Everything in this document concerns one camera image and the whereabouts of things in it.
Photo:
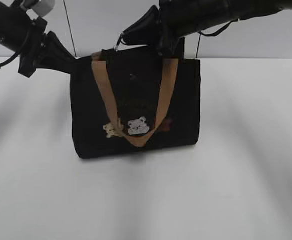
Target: bear embroidery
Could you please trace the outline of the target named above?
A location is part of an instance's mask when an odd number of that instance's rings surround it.
[[[171,129],[171,124],[172,124],[172,119],[168,118],[168,119],[164,119],[161,123],[161,125],[159,126],[159,128],[157,129],[158,133],[167,133],[170,131]]]
[[[150,127],[146,124],[146,118],[144,116],[136,120],[128,121],[128,126],[129,135],[146,134],[150,130]]]
[[[117,133],[113,124],[110,122],[106,125],[104,125],[104,130],[107,133],[107,138],[111,138],[111,137],[122,137],[121,134]]]

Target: black tote bag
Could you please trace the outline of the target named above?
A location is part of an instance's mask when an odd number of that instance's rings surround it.
[[[200,62],[161,58],[145,46],[77,60],[70,81],[73,142],[91,159],[194,145],[199,137]]]

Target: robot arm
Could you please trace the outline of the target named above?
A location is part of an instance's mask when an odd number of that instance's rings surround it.
[[[126,29],[126,45],[153,45],[174,52],[180,37],[234,21],[292,9],[292,0],[160,0],[138,22]]]
[[[71,73],[75,58],[63,47],[53,32],[45,34],[44,17],[53,9],[55,0],[15,0],[11,6],[0,1],[0,44],[16,52],[0,68],[20,55],[19,73],[30,77],[36,69]],[[38,18],[31,20],[27,10]]]

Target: brown handle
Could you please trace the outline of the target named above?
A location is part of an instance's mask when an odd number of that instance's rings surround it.
[[[107,72],[106,61],[92,61],[92,71],[99,88],[101,97],[105,103],[107,115],[115,130],[120,133],[133,146],[143,147],[151,136],[156,132],[162,121],[167,116],[171,97],[174,91],[177,77],[178,59],[164,59],[162,67],[162,79],[157,106],[157,115],[155,128],[144,136],[128,136],[123,133],[120,120],[118,119],[118,110],[116,99],[113,94]]]

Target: white bear patch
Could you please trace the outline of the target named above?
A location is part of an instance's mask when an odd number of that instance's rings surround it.
[[[146,118],[142,116],[139,119],[128,121],[129,135],[146,134],[149,132],[150,127],[146,124]]]

